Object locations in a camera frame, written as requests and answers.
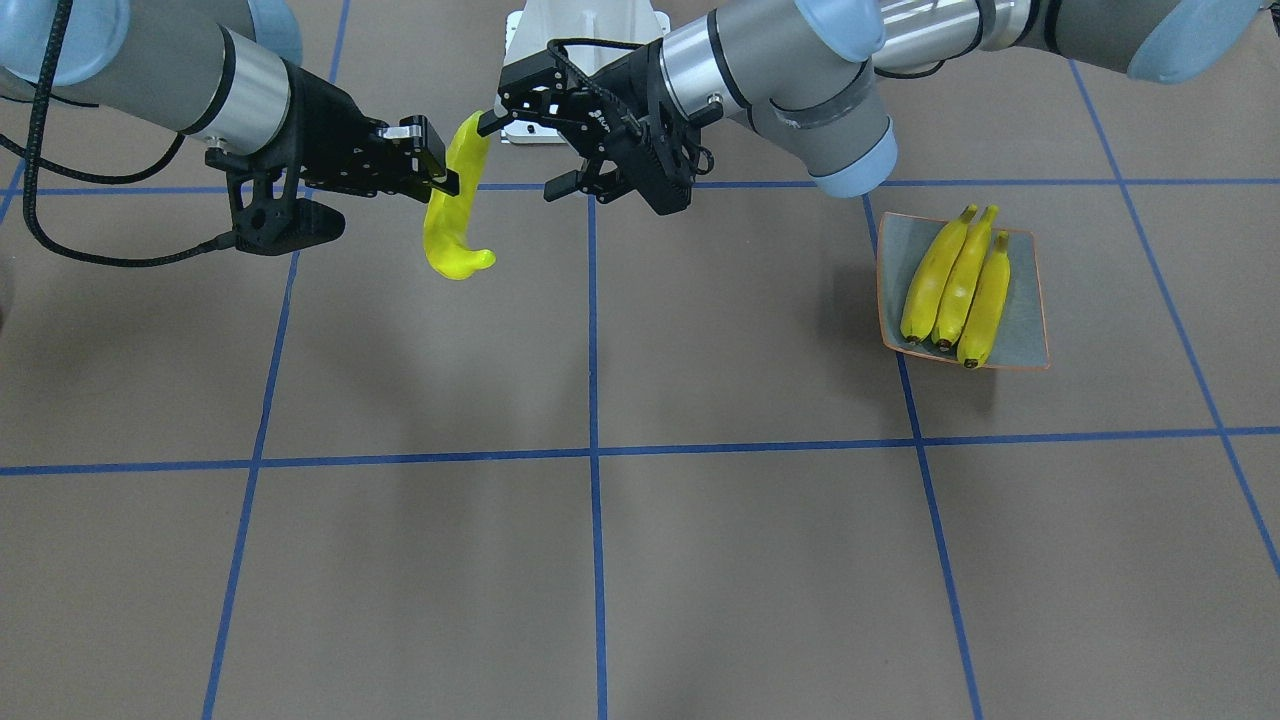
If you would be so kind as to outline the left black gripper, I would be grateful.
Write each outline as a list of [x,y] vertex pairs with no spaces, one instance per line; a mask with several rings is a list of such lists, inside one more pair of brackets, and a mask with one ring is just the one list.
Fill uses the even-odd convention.
[[[716,110],[692,119],[681,113],[660,72],[662,44],[552,38],[545,50],[502,69],[495,106],[481,117],[479,133],[517,120],[557,131],[582,165],[544,183],[548,202],[573,193],[612,202],[636,191],[659,217],[684,211],[696,178],[709,173],[700,161],[714,159],[701,145],[701,128]],[[628,53],[588,76],[564,51],[575,45]]]

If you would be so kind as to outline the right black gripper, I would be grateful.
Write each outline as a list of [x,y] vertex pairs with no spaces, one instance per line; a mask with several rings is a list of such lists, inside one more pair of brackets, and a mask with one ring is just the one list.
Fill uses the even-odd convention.
[[256,152],[209,149],[205,161],[227,176],[230,229],[205,251],[236,249],[280,256],[339,238],[344,217],[300,195],[300,186],[371,199],[402,195],[422,204],[460,193],[445,143],[424,115],[398,126],[366,117],[344,91],[285,63],[291,99],[275,138]]

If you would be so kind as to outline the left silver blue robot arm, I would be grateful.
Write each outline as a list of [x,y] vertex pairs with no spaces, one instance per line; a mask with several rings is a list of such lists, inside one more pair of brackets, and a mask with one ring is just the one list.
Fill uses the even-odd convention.
[[554,129],[582,159],[549,179],[612,202],[637,192],[659,215],[689,208],[716,160],[705,127],[735,120],[803,163],[837,199],[870,192],[899,158],[879,79],[919,79],[974,51],[1030,47],[1176,85],[1215,64],[1261,1],[731,1],[588,72],[586,37],[549,38],[507,63],[480,136]]

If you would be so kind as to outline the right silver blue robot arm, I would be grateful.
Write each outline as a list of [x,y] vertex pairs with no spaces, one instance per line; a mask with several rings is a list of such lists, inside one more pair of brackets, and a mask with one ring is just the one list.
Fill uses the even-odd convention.
[[[105,266],[163,266],[221,249],[280,256],[339,238],[344,217],[300,195],[307,186],[429,202],[460,177],[421,115],[366,115],[300,64],[301,33],[284,1],[5,1],[3,70],[32,90],[22,213],[46,250]],[[227,178],[230,229],[159,258],[68,249],[38,220],[38,177],[54,96],[122,111],[205,143]]]

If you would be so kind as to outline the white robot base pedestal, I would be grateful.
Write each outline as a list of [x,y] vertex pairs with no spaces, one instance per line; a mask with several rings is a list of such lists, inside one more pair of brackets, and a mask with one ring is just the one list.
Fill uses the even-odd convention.
[[[644,45],[667,35],[671,18],[652,1],[524,1],[506,19],[503,67],[547,49],[552,38],[596,38]],[[566,47],[570,60],[594,76],[628,50],[575,45]],[[553,128],[515,122],[500,131],[500,141],[512,145],[564,143]]]

